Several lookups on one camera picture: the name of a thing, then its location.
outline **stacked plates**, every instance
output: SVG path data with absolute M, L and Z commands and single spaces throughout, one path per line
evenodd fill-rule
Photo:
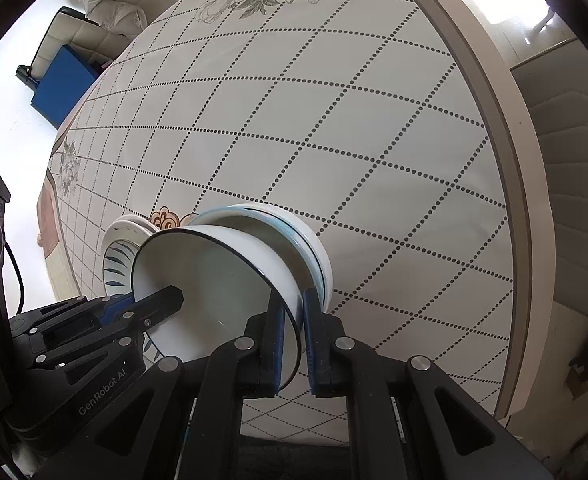
M 152 361 L 209 355 L 242 335 L 248 317 L 264 312 L 276 293 L 291 321 L 284 337 L 287 375 L 300 354 L 303 291 L 314 287 L 323 311 L 330 303 L 327 253 L 308 225 L 276 206 L 227 206 L 168 230 L 127 215 L 107 229 L 101 247 L 108 295 L 133 291 L 138 301 L 167 285 L 183 291 L 181 310 L 146 335 Z

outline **metal bolt head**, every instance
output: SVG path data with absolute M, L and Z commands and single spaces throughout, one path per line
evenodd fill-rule
M 25 324 L 25 320 L 22 317 L 13 317 L 10 321 L 10 330 L 12 332 L 14 330 L 18 330 L 24 324 Z
M 430 366 L 432 366 L 432 362 L 423 355 L 417 355 L 412 357 L 410 361 L 412 368 L 415 370 L 427 370 Z
M 234 346 L 239 350 L 249 350 L 252 346 L 254 346 L 254 340 L 251 337 L 239 337 L 236 341 L 234 341 Z
M 340 337 L 338 338 L 334 344 L 336 345 L 337 348 L 340 348 L 341 350 L 351 350 L 352 348 L 354 348 L 354 345 L 356 344 L 354 342 L 354 339 L 352 339 L 351 337 Z
M 158 368 L 162 372 L 173 372 L 178 368 L 178 359 L 176 357 L 163 357 L 158 362 Z

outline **floor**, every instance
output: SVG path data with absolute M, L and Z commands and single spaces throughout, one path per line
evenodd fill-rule
M 24 310 L 54 303 L 42 249 L 36 243 L 36 201 L 56 129 L 30 106 L 32 91 L 14 75 L 29 64 L 56 11 L 80 8 L 76 0 L 37 0 L 0 41 L 0 174 L 12 199 L 5 233 L 25 287 Z M 19 301 L 18 282 L 9 259 L 4 265 L 5 299 L 10 316 Z
M 587 337 L 588 317 L 554 303 L 530 398 L 507 424 L 550 470 L 557 470 L 575 442 L 588 433 L 588 392 L 574 399 L 565 384 L 568 362 Z

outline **screw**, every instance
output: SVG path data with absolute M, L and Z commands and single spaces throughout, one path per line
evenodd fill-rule
M 432 362 L 423 355 L 417 355 L 415 357 L 412 357 L 412 360 L 410 362 L 412 364 L 412 368 L 414 368 L 415 370 L 422 371 L 427 370 L 432 365 Z
M 338 338 L 334 344 L 336 345 L 337 348 L 340 348 L 341 350 L 351 350 L 352 348 L 354 348 L 354 345 L 356 344 L 354 342 L 354 339 L 352 339 L 351 337 L 340 337 Z
M 178 362 L 176 357 L 163 357 L 158 362 L 158 368 L 162 372 L 173 372 L 178 368 Z
M 236 341 L 234 341 L 234 346 L 239 350 L 249 350 L 252 346 L 254 346 L 254 340 L 251 337 L 239 337 Z

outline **white tablecloth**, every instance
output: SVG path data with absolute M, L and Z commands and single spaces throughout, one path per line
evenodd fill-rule
M 514 261 L 483 116 L 414 0 L 181 0 L 103 74 L 55 147 L 74 278 L 104 294 L 97 251 L 123 213 L 170 226 L 273 203 L 324 244 L 330 311 L 348 335 L 434 359 L 493 412 Z M 278 397 L 245 403 L 242 431 L 346 444 L 344 400 L 311 397 L 303 364 Z

